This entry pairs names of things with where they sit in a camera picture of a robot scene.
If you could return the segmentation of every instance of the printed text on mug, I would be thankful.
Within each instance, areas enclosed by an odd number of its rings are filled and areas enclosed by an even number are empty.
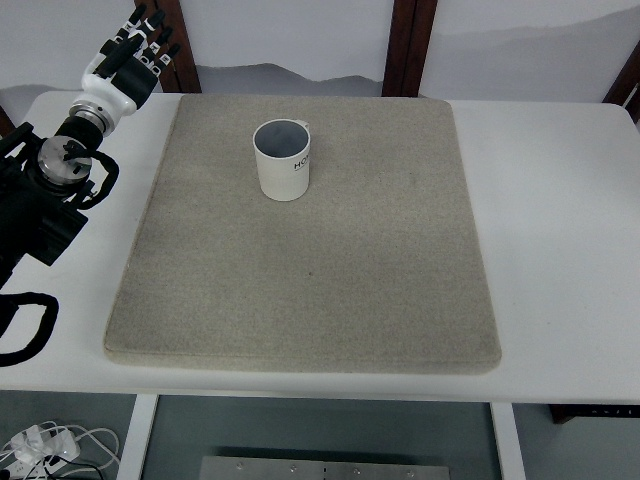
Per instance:
[[[309,161],[309,155],[307,155],[306,157],[304,157],[302,160],[300,160],[299,162],[296,162],[293,164],[293,169],[294,170],[300,170],[302,167],[304,167],[307,162]]]

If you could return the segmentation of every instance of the white mug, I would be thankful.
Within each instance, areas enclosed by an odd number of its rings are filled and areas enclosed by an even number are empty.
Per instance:
[[[279,118],[260,125],[253,148],[262,192],[273,200],[295,200],[309,186],[309,124]]]

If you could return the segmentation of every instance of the power adapter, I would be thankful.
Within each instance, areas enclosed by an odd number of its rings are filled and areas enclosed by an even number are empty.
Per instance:
[[[10,478],[22,478],[32,469],[32,476],[44,476],[45,467],[53,473],[66,465],[56,456],[68,461],[80,456],[80,447],[67,428],[60,428],[58,433],[52,436],[39,426],[32,425],[26,431],[13,436],[11,448],[15,450],[16,461],[6,469]]]

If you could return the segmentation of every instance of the white cable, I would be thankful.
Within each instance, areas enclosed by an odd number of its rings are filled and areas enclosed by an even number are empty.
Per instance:
[[[88,436],[89,438],[91,438],[97,446],[99,446],[102,450],[104,450],[107,455],[109,455],[111,457],[111,460],[109,460],[107,463],[105,463],[104,465],[98,467],[99,470],[103,470],[105,468],[107,468],[109,465],[111,465],[113,462],[116,462],[116,464],[120,465],[120,459],[117,456],[117,453],[120,451],[120,441],[118,440],[118,435],[116,435],[116,433],[113,430],[109,430],[108,428],[94,428],[93,430],[87,430],[86,428],[80,426],[80,425],[66,425],[67,428],[71,429],[71,428],[76,428],[78,430],[81,430],[82,433],[81,435],[78,435],[77,437],[75,437],[76,441],[79,441],[80,439]],[[113,451],[111,451],[109,448],[107,448],[100,440],[98,440],[93,433],[96,432],[106,432],[108,434],[110,434],[116,444],[115,447],[115,453]]]
[[[43,426],[45,425],[53,425],[53,427],[50,428],[46,428],[46,429],[42,429]],[[113,431],[113,430],[109,430],[108,428],[94,428],[92,430],[87,430],[86,428],[84,428],[81,425],[62,425],[59,426],[56,422],[52,421],[52,420],[48,420],[46,422],[43,422],[41,424],[38,425],[38,427],[40,427],[40,434],[45,433],[45,432],[60,432],[60,431],[64,431],[64,430],[69,430],[71,431],[71,429],[76,429],[76,430],[80,430],[82,433],[75,436],[74,440],[76,442],[80,441],[82,438],[84,437],[89,437],[90,439],[92,439],[95,444],[100,447],[102,450],[104,450],[110,457],[109,461],[99,467],[96,467],[98,470],[103,470],[105,468],[107,468],[109,465],[111,465],[113,462],[115,462],[116,464],[120,464],[120,459],[117,456],[117,453],[120,451],[120,441],[118,440],[118,435]],[[113,451],[111,451],[108,447],[106,447],[100,440],[98,440],[93,434],[94,433],[98,433],[98,432],[105,432],[108,433],[109,435],[111,435],[114,439],[115,442],[115,453]],[[26,434],[26,429],[25,430],[21,430],[19,433],[25,433]],[[7,446],[11,445],[11,441],[8,441],[7,443],[5,443],[2,447],[2,450],[0,450],[0,463],[4,462],[7,458],[9,458],[11,455],[13,455],[16,451],[18,451],[20,448],[24,447],[24,446],[28,446],[29,448],[31,448],[32,450],[41,453],[43,456],[48,455],[47,453],[37,449],[36,447],[30,445],[29,443],[29,437],[27,436],[25,438],[25,440],[22,442],[22,444],[16,446],[15,448],[13,448],[12,450],[5,450]],[[36,470],[36,467],[42,462],[42,460],[39,460],[36,465],[27,473],[27,475],[23,478],[23,480],[26,480],[26,478],[31,475],[33,473],[34,470]],[[75,470],[71,470],[68,472],[63,473],[62,475],[60,475],[60,477],[66,477],[67,475],[71,475],[73,473],[79,473],[79,472],[95,472],[94,469],[91,468],[79,468],[79,469],[75,469]],[[38,470],[37,472],[37,476],[35,477],[35,479],[39,479],[41,477],[41,472]]]
[[[89,437],[91,438],[95,444],[97,446],[99,446],[102,450],[104,450],[111,458],[110,460],[103,464],[100,465],[99,467],[96,467],[98,470],[104,470],[105,468],[107,468],[109,465],[111,465],[113,462],[116,462],[116,464],[120,464],[120,459],[117,457],[117,452],[120,450],[120,441],[118,440],[118,435],[116,435],[116,433],[113,430],[109,430],[108,428],[94,428],[92,430],[87,430],[86,428],[84,428],[81,425],[65,425],[68,429],[76,429],[76,430],[80,430],[81,433],[80,435],[74,437],[76,441],[81,440],[84,437]],[[111,451],[108,447],[106,447],[100,440],[98,440],[93,434],[97,433],[97,432],[106,432],[108,434],[110,434],[116,444],[115,447],[115,452]],[[74,473],[81,473],[81,472],[95,472],[94,469],[92,468],[77,468],[75,470],[70,470],[68,472],[64,472],[63,474],[60,475],[60,477],[66,477],[67,475],[71,475]]]

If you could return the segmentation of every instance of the gray floor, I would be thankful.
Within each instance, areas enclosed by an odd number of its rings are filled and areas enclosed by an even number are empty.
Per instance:
[[[497,480],[487,404],[161,397],[144,480],[197,480],[203,456],[448,466]]]
[[[118,455],[121,455],[134,403],[133,395],[0,391],[0,441],[4,445],[13,435],[31,425],[53,420],[58,425],[81,425],[88,430],[102,427],[115,431],[120,440]],[[96,437],[107,447],[114,448],[108,434],[96,433]],[[79,441],[79,446],[78,462],[102,465],[109,460],[109,456],[86,437]],[[13,461],[15,458],[11,456],[0,467],[4,468]],[[105,480],[115,480],[117,473],[117,465],[112,464],[103,475]],[[87,474],[87,477],[97,478],[97,475]]]
[[[640,479],[640,419],[554,425],[546,405],[514,405],[514,413],[527,480]]]

